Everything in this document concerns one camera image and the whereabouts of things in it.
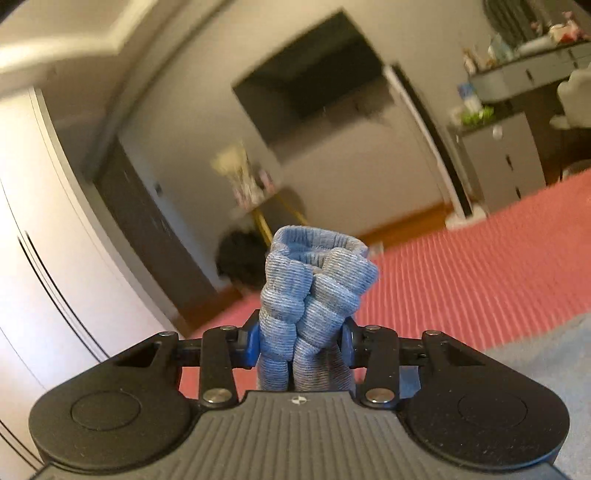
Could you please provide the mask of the black bag on floor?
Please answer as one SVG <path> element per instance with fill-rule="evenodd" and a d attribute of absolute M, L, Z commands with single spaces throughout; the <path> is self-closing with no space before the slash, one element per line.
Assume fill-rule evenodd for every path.
<path fill-rule="evenodd" d="M 260 290 L 266 282 L 266 242 L 254 230 L 236 229 L 219 241 L 215 253 L 217 275 L 232 285 Z"/>

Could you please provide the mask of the dried flower bouquet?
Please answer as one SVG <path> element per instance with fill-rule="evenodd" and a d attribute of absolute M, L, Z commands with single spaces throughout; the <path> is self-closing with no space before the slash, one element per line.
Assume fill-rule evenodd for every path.
<path fill-rule="evenodd" d="M 253 177 L 249 156 L 242 141 L 230 144 L 218 152 L 211 160 L 211 167 L 228 180 L 240 206 L 252 205 L 259 194 L 259 186 Z"/>

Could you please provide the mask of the wall mounted black television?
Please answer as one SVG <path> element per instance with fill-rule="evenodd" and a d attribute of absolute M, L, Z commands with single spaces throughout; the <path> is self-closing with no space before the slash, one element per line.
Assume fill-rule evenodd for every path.
<path fill-rule="evenodd" d="M 232 85 L 266 144 L 377 80 L 384 63 L 345 11 L 294 38 Z"/>

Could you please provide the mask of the cream upholstered chair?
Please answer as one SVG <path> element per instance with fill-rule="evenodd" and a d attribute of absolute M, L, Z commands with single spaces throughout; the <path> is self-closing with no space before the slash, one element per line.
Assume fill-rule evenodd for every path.
<path fill-rule="evenodd" d="M 557 96 L 564 114 L 551 118 L 550 126 L 558 130 L 590 128 L 590 68 L 575 70 L 570 77 L 561 82 Z"/>

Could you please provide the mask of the grey sweatpants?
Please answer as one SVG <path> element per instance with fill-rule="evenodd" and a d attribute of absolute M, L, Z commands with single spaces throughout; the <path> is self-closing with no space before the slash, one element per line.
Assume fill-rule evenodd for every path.
<path fill-rule="evenodd" d="M 308 226 L 277 230 L 260 292 L 259 388 L 354 390 L 339 331 L 378 275 L 368 246 L 353 236 Z"/>

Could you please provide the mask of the yellow legged side table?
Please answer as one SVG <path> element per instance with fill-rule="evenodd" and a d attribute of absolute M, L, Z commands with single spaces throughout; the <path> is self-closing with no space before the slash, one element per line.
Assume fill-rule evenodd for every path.
<path fill-rule="evenodd" d="M 290 186 L 277 187 L 252 206 L 236 206 L 228 216 L 235 223 L 245 223 L 246 220 L 252 222 L 254 230 L 262 236 L 267 246 L 273 242 L 273 235 L 280 227 L 308 225 L 304 203 Z"/>

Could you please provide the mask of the dark wooden door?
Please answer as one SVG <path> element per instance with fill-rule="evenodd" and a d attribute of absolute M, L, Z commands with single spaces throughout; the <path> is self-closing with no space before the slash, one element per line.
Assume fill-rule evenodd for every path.
<path fill-rule="evenodd" d="M 123 147 L 116 142 L 94 181 L 118 227 L 185 323 L 204 322 L 198 310 L 214 288 L 173 233 L 149 195 Z"/>

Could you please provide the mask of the white wardrobe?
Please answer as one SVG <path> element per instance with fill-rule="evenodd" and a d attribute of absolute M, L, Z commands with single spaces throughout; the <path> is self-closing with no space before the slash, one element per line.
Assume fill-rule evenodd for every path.
<path fill-rule="evenodd" d="M 28 416 L 48 390 L 171 328 L 113 247 L 40 90 L 1 100 L 1 475 L 40 467 Z"/>

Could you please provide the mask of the grey dressing table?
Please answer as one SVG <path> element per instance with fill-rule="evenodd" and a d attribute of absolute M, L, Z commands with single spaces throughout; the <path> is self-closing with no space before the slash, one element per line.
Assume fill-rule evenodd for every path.
<path fill-rule="evenodd" d="M 477 96 L 498 103 L 568 78 L 590 63 L 590 43 L 563 45 L 557 49 L 505 63 L 470 78 Z"/>

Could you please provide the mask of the grey drawer cabinet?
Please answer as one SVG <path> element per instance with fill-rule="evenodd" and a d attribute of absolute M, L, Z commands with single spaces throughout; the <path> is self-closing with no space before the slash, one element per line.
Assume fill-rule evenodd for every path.
<path fill-rule="evenodd" d="M 523 113 L 475 129 L 450 125 L 477 201 L 494 213 L 546 187 L 539 153 Z"/>

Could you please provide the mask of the red ribbed bedspread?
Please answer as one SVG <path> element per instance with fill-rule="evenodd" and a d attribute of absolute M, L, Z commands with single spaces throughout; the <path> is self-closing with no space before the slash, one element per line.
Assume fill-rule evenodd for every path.
<path fill-rule="evenodd" d="M 590 309 L 590 176 L 370 261 L 379 275 L 352 316 L 361 326 L 440 330 L 479 351 L 548 332 Z M 261 390 L 257 363 L 233 375 Z"/>

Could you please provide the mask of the white bottle on cabinet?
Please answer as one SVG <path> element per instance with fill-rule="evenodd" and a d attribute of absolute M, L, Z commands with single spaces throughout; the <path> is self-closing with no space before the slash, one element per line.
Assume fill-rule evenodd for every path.
<path fill-rule="evenodd" d="M 471 83 L 465 82 L 460 84 L 458 86 L 458 93 L 466 110 L 470 114 L 478 114 L 483 110 L 482 102 Z"/>

